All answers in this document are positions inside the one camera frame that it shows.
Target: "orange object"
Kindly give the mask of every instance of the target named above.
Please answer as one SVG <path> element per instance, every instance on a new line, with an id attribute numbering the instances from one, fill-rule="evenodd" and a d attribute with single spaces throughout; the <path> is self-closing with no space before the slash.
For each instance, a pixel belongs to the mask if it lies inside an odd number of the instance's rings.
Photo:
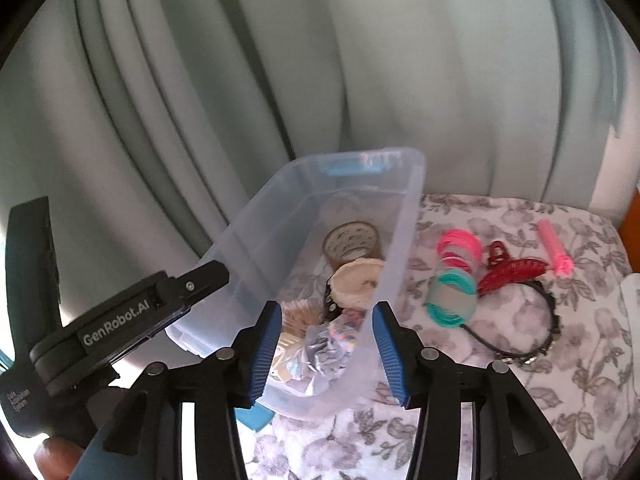
<path id="1" fill-rule="evenodd" d="M 634 272 L 640 272 L 640 194 L 636 191 L 625 221 L 618 229 Z"/>

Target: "finger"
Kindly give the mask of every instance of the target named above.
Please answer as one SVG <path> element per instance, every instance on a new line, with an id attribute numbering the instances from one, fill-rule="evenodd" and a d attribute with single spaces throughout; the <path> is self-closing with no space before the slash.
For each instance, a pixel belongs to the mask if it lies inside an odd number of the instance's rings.
<path id="1" fill-rule="evenodd" d="M 48 438 L 38 446 L 34 459 L 45 480 L 67 480 L 83 452 L 64 438 Z"/>

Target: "bed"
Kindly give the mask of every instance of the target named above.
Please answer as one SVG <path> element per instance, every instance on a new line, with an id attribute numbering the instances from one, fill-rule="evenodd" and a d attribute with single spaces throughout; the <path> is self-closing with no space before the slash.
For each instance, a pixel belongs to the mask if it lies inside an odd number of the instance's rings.
<path id="1" fill-rule="evenodd" d="M 491 352 L 462 329 L 437 326 L 422 303 L 436 267 L 435 245 L 451 228 L 473 231 L 487 245 L 502 240 L 513 257 L 545 250 L 534 232 L 548 218 L 575 262 L 572 276 L 542 277 L 558 301 L 561 338 L 549 355 L 512 365 L 564 443 L 585 480 L 611 479 L 640 438 L 640 399 L 634 389 L 632 337 L 620 294 L 630 273 L 625 249 L 607 219 L 557 205 L 481 196 L 430 194 L 422 199 L 410 277 L 399 320 L 457 362 L 486 366 Z M 304 276 L 298 269 L 296 278 Z M 308 270 L 309 283 L 322 272 Z M 305 295 L 318 295 L 320 286 Z M 501 348 L 526 350 L 545 335 L 548 310 L 521 285 L 509 285 L 479 303 L 470 325 Z M 380 382 L 371 398 L 329 420 L 300 421 L 276 415 L 258 433 L 241 428 L 242 450 L 252 479 L 404 479 L 418 412 L 396 405 Z M 459 478 L 470 478 L 471 413 L 462 408 Z"/>

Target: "pink plastic tube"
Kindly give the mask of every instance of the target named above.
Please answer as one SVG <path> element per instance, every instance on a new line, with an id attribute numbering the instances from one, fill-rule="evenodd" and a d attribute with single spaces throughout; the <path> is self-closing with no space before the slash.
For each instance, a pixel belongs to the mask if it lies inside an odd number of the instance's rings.
<path id="1" fill-rule="evenodd" d="M 546 253 L 551 260 L 551 266 L 556 276 L 561 274 L 568 275 L 574 270 L 574 261 L 567 255 L 562 242 L 549 220 L 540 220 L 538 222 L 538 232 L 540 239 L 545 246 Z"/>

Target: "blue object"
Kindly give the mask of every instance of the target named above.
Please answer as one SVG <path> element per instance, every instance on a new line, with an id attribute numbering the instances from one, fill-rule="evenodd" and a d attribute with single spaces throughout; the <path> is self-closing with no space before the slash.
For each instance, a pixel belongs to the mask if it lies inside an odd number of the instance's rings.
<path id="1" fill-rule="evenodd" d="M 0 350 L 0 374 L 11 368 L 13 364 L 14 362 L 9 359 L 9 357 L 2 350 Z"/>
<path id="2" fill-rule="evenodd" d="M 383 156 L 369 155 L 359 158 L 332 160 L 321 164 L 320 171 L 328 176 L 355 176 L 383 173 L 391 167 L 391 163 Z"/>
<path id="3" fill-rule="evenodd" d="M 260 431 L 267 424 L 271 422 L 271 419 L 275 415 L 269 408 L 265 408 L 263 405 L 256 402 L 249 410 L 242 408 L 236 408 L 236 419 L 241 422 L 250 430 Z"/>
<path id="4" fill-rule="evenodd" d="M 391 387 L 391 394 L 400 401 L 401 406 L 404 406 L 409 397 L 404 378 L 404 366 L 398 355 L 396 344 L 386 326 L 382 311 L 377 305 L 373 308 L 371 321 L 373 324 L 373 337 L 378 345 L 378 352 L 385 368 L 386 380 L 389 381 L 389 387 Z"/>
<path id="5" fill-rule="evenodd" d="M 251 370 L 251 381 L 249 383 L 249 399 L 254 402 L 262 396 L 264 385 L 269 376 L 273 353 L 278 345 L 280 331 L 282 330 L 282 308 L 276 303 L 271 319 L 264 330 L 264 335 L 260 341 Z"/>

